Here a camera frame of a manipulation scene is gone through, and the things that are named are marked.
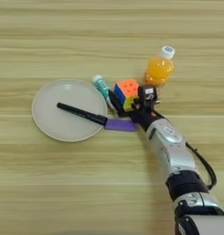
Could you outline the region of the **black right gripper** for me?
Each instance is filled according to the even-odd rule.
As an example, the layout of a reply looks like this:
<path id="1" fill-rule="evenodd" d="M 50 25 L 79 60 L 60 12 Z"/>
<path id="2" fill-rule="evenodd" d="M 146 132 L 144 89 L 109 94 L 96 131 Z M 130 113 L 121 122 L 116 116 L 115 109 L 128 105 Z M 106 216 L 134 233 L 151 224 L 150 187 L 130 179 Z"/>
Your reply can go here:
<path id="1" fill-rule="evenodd" d="M 128 113 L 124 110 L 123 106 L 120 104 L 116 95 L 109 90 L 108 91 L 109 99 L 113 107 L 116 109 L 118 116 L 121 118 L 127 118 L 128 116 L 131 118 L 133 122 L 138 124 L 144 131 L 148 129 L 148 127 L 156 120 L 162 119 L 162 116 L 158 114 L 152 108 L 145 108 L 143 106 L 138 109 L 131 111 Z M 157 106 L 161 103 L 161 100 L 158 98 L 153 101 L 153 106 Z"/>

